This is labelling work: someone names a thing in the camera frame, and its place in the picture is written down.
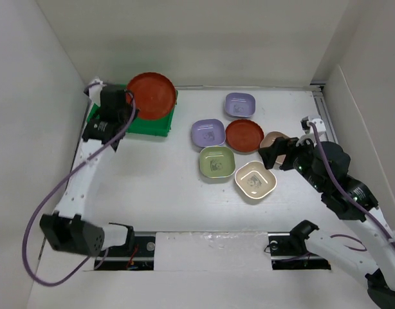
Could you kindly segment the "red round plate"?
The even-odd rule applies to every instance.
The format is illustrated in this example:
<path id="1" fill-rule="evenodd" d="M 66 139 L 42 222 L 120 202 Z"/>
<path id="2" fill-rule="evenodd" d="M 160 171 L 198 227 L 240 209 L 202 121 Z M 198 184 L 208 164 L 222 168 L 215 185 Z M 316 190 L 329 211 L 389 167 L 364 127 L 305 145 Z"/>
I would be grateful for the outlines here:
<path id="1" fill-rule="evenodd" d="M 176 104 L 176 89 L 164 75 L 156 72 L 141 73 L 126 86 L 134 95 L 138 116 L 144 120 L 166 117 Z"/>
<path id="2" fill-rule="evenodd" d="M 251 153 L 258 150 L 264 139 L 262 128 L 248 119 L 234 120 L 225 130 L 226 143 L 241 153 Z"/>

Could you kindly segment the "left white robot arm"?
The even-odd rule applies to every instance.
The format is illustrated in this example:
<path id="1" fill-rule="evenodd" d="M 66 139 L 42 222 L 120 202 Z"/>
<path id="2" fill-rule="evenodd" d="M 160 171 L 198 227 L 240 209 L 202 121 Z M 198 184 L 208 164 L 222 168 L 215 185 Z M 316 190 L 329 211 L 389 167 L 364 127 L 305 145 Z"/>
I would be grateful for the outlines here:
<path id="1" fill-rule="evenodd" d="M 111 247 L 124 256 L 134 250 L 132 226 L 93 222 L 93 206 L 104 173 L 138 114 L 133 98 L 131 91 L 115 84 L 100 90 L 100 106 L 82 133 L 75 173 L 53 213 L 42 215 L 39 222 L 53 250 L 89 257 Z"/>

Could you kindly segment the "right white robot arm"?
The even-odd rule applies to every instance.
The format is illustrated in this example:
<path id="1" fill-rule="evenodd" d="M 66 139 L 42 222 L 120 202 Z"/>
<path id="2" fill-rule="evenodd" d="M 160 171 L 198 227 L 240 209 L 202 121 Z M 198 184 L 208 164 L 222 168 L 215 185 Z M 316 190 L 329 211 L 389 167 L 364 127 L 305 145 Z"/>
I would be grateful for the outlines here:
<path id="1" fill-rule="evenodd" d="M 349 176 L 350 156 L 334 142 L 312 142 L 309 138 L 279 137 L 258 152 L 267 169 L 283 155 L 280 169 L 296 170 L 370 254 L 366 258 L 353 252 L 304 220 L 289 232 L 275 232 L 269 237 L 271 254 L 282 256 L 278 263 L 293 265 L 309 254 L 319 256 L 362 284 L 379 308 L 395 308 L 395 236 L 368 186 Z"/>

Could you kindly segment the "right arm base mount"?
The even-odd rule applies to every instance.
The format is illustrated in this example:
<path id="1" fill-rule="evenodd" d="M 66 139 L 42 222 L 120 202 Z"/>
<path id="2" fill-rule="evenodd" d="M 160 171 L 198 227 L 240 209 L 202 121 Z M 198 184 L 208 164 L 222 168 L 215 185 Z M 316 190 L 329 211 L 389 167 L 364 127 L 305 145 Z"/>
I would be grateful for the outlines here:
<path id="1" fill-rule="evenodd" d="M 330 263 L 301 248 L 289 232 L 268 233 L 264 253 L 270 255 L 272 270 L 331 270 Z"/>

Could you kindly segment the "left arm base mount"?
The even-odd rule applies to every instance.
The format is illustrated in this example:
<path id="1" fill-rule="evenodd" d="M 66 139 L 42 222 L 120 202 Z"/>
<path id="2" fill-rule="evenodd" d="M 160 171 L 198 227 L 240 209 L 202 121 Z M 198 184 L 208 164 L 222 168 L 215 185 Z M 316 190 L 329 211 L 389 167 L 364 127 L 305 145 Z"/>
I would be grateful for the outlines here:
<path id="1" fill-rule="evenodd" d="M 97 271 L 152 271 L 156 233 L 136 232 L 134 245 L 130 249 L 111 247 L 105 259 L 105 251 L 95 258 L 93 270 Z"/>

